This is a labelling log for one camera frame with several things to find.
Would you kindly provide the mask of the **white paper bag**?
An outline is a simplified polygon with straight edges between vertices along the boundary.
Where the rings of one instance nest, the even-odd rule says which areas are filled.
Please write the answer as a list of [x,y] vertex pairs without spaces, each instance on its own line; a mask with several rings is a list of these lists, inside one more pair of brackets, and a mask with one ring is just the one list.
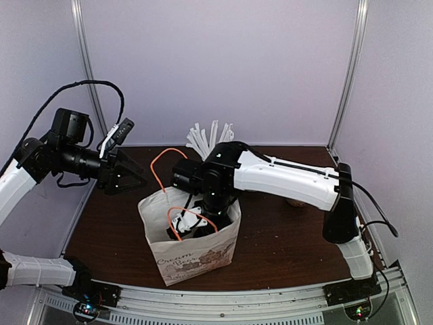
[[[233,187],[242,152],[219,144],[203,162],[182,158],[173,167],[171,185],[139,202],[145,238],[166,286],[231,263],[242,218]],[[184,211],[208,225],[173,240],[166,229]]]

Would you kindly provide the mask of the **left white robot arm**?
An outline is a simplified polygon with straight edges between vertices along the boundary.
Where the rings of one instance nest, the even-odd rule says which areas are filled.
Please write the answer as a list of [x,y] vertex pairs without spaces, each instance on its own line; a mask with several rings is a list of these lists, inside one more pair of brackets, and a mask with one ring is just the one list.
[[[57,109],[50,130],[41,138],[28,138],[18,146],[12,161],[1,174],[1,220],[48,175],[79,176],[77,186],[92,179],[107,195],[121,194],[146,186],[144,170],[117,149],[135,126],[125,118],[108,132],[98,151],[82,146],[85,132],[93,125],[87,114]],[[97,295],[88,267],[76,258],[47,259],[1,251],[1,288],[15,285],[57,285],[70,289],[82,300]]]

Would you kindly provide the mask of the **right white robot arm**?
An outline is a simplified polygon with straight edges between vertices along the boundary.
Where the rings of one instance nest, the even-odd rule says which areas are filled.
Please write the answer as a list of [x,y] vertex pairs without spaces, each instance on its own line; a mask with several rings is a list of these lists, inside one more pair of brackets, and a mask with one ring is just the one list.
[[171,183],[178,190],[201,195],[203,216],[219,230],[230,224],[227,210],[240,192],[273,194],[324,211],[322,236],[339,248],[350,270],[347,293],[360,299],[372,289],[373,263],[362,239],[347,164],[302,165],[266,156],[244,142],[223,142],[202,162],[179,160]]

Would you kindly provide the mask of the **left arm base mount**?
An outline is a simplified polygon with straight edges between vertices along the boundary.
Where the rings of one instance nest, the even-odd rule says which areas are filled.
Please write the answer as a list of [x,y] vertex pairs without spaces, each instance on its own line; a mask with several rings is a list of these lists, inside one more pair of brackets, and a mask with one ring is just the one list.
[[116,307],[121,287],[96,282],[90,276],[76,278],[71,286],[62,286],[62,294],[97,307]]

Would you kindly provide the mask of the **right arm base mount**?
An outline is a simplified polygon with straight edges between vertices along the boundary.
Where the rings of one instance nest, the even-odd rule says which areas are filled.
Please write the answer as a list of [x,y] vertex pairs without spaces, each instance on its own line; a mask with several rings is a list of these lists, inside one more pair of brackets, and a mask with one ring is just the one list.
[[347,280],[325,285],[323,291],[327,304],[334,306],[378,295],[382,292],[382,287],[373,279]]

